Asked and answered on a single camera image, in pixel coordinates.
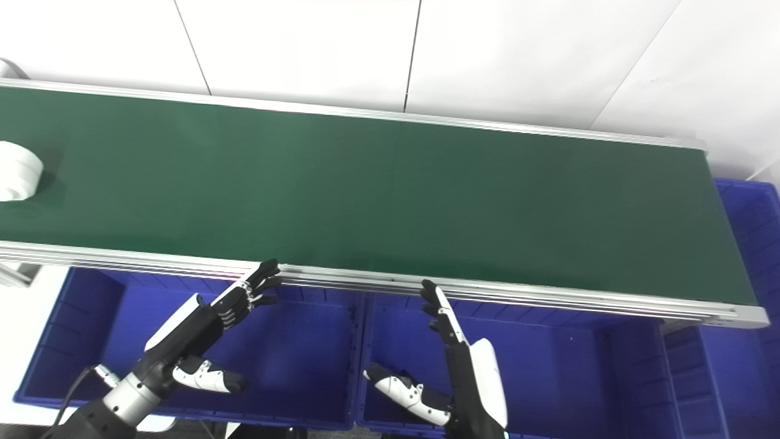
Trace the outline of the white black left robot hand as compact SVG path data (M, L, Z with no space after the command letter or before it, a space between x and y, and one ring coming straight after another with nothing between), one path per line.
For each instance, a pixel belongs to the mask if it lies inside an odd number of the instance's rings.
M242 393L246 378L226 371L205 353L227 330L237 327L255 308L278 302L267 290L282 283L276 259L264 261L234 281L212 302L199 294L189 298L147 342L131 371L133 386L165 399L183 385L215 393Z

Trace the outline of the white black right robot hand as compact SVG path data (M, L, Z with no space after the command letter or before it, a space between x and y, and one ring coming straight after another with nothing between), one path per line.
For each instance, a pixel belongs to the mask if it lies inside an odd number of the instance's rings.
M485 338L469 342L443 289L429 279L421 286L422 310L431 317L428 326L445 345L452 395L376 362L365 367L363 377L413 416L442 427L446 438L509 437L508 407L493 344Z

